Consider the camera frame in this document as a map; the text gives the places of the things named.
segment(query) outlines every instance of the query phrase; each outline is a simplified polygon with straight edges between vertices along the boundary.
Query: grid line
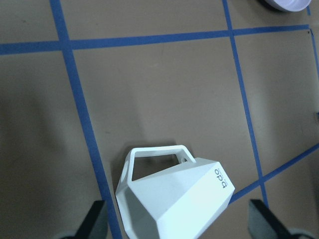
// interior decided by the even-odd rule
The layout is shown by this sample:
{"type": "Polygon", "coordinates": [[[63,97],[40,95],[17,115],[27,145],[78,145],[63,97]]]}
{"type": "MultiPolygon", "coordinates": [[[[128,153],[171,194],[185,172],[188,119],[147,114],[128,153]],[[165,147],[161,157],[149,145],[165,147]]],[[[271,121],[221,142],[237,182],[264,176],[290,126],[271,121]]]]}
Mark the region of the grid line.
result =
{"type": "Polygon", "coordinates": [[[311,16],[310,6],[307,6],[307,14],[308,14],[308,16],[311,16]]]}
{"type": "Polygon", "coordinates": [[[318,79],[319,79],[319,62],[318,62],[316,41],[315,41],[314,33],[313,33],[313,31],[311,29],[310,29],[310,32],[311,32],[311,39],[312,39],[313,48],[314,48],[315,62],[316,62],[316,67],[317,67],[317,76],[318,76],[318,79]]]}
{"type": "MultiPolygon", "coordinates": [[[[235,36],[261,34],[270,32],[298,31],[309,30],[309,25],[290,25],[290,26],[268,26],[255,28],[233,29],[235,36]]],[[[94,49],[107,47],[148,45],[157,43],[169,43],[178,41],[190,41],[201,39],[214,39],[219,37],[229,37],[228,30],[207,31],[207,32],[190,32],[165,35],[149,36],[132,36],[117,38],[100,38],[100,39],[80,39],[69,40],[72,50],[94,49]]],[[[58,51],[62,50],[59,41],[43,42],[23,42],[23,43],[5,43],[0,44],[0,55],[23,54],[32,52],[58,51]]]]}
{"type": "Polygon", "coordinates": [[[108,207],[108,222],[112,236],[116,239],[121,239],[122,234],[117,220],[109,184],[104,172],[100,152],[94,136],[93,127],[91,124],[89,112],[86,106],[83,90],[81,87],[80,78],[76,68],[76,63],[71,48],[68,31],[66,28],[64,15],[59,0],[50,0],[55,27],[59,36],[59,42],[61,44],[62,53],[66,70],[69,76],[69,81],[78,111],[78,115],[81,121],[82,130],[86,140],[86,144],[89,150],[90,158],[92,161],[93,169],[97,179],[98,187],[103,200],[106,200],[108,207]]]}
{"type": "MultiPolygon", "coordinates": [[[[283,171],[285,171],[286,169],[290,168],[291,166],[293,166],[294,164],[298,163],[299,161],[301,161],[302,159],[306,158],[307,156],[309,156],[310,154],[312,154],[313,152],[315,152],[316,150],[319,149],[319,143],[314,145],[313,147],[307,149],[305,152],[299,154],[297,157],[291,159],[290,161],[288,161],[287,163],[281,165],[280,167],[276,168],[274,171],[266,174],[265,176],[263,176],[261,178],[261,180],[266,183],[267,181],[269,181],[270,179],[272,179],[273,177],[277,176],[278,174],[282,173],[283,171]]],[[[247,187],[243,188],[242,190],[238,191],[237,193],[235,193],[231,199],[230,199],[230,204],[235,202],[236,200],[240,199],[241,197],[245,196],[246,194],[248,194],[249,192],[251,192],[252,190],[254,190],[255,188],[259,187],[259,180],[251,183],[250,185],[248,185],[247,187]]]]}
{"type": "Polygon", "coordinates": [[[223,6],[224,6],[225,17],[226,17],[226,21],[227,21],[227,27],[228,27],[228,31],[229,31],[231,48],[233,50],[233,56],[234,56],[234,62],[235,62],[236,71],[237,71],[238,83],[239,83],[242,101],[243,101],[243,105],[244,105],[246,121],[247,121],[248,131],[249,131],[249,135],[250,135],[250,141],[251,141],[251,144],[253,147],[253,153],[254,153],[254,158],[255,158],[255,163],[256,163],[257,173],[258,173],[258,179],[259,179],[259,185],[260,185],[261,192],[263,195],[263,201],[264,201],[265,205],[268,206],[267,192],[266,192],[265,184],[262,181],[263,172],[262,172],[261,164],[260,164],[260,160],[259,160],[259,153],[258,153],[258,148],[257,148],[257,144],[256,144],[256,139],[255,139],[255,133],[254,133],[254,129],[253,129],[253,123],[252,123],[251,117],[250,117],[250,111],[249,111],[249,105],[248,105],[248,100],[247,100],[247,96],[246,96],[245,84],[244,84],[244,79],[243,79],[243,75],[242,75],[241,67],[240,67],[240,63],[239,63],[236,41],[235,41],[235,36],[233,33],[233,27],[231,24],[231,18],[230,18],[230,12],[228,9],[227,0],[223,0],[223,6]]]}

